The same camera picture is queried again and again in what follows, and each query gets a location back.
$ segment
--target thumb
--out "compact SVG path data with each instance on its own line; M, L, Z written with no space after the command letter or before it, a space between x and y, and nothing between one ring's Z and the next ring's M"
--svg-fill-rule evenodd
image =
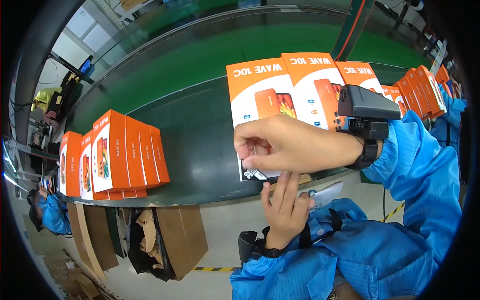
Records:
M285 160L280 153L268 155L252 155L243 160L246 169L257 168L261 170L287 170Z

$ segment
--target sticker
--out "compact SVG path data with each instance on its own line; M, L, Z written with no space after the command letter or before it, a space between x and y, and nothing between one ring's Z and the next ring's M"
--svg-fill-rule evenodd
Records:
M243 166L241 167L241 176L242 180L267 180L267 176L265 176L262 172L260 172L256 168L252 169L245 169Z

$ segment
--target hand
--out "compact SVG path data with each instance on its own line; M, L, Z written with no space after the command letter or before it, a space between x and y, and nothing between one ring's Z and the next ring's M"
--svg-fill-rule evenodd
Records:
M284 170L302 174L353 164L363 139L317 128L278 114L239 124L233 143L244 168ZM382 151L382 142L377 157Z
M299 173L282 172L270 202L270 183L264 182L262 204L270 225L265 249L283 249L305 227L313 199L303 192L297 197Z
M45 190L45 187L43 185L38 186L38 193L44 198L48 196L48 192L47 190Z

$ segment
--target blue jacket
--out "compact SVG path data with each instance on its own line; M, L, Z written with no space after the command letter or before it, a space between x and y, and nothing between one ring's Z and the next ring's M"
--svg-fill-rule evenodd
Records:
M67 209L67 204L60 204L60 200L56 195L48 195L39 202L39 206L43 209L42 224L44 227L50 229L58 234L70 234L70 221L68 213L64 212Z
M444 98L447 112L437 118L430 134L437 139L440 146L446 146L447 126L450 126L450 146L458 152L458 143L460 142L460 113L467 107L464 99L453 99L444 90L441 84L438 85L442 97Z
M461 218L456 152L440 147L408 111L402 121L389 121L382 153L363 172L405 201L404 225L369 221L350 199L335 199L307 222L315 242L320 229L331 230L333 208L343 219L340 231L311 248L298 249L296 237L278 258L250 259L230 277L233 299L324 300L336 268L367 300L418 295L444 259Z

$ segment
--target wrist-mounted camera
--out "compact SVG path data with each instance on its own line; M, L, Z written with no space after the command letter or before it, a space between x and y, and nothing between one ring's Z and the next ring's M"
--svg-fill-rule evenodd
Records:
M352 117L348 120L348 129L338 132L349 133L365 140L359 158L352 165L345 166L360 170L377 159L377 141L388 137L387 119L400 120L400 107L380 93L347 84L340 89L338 114Z

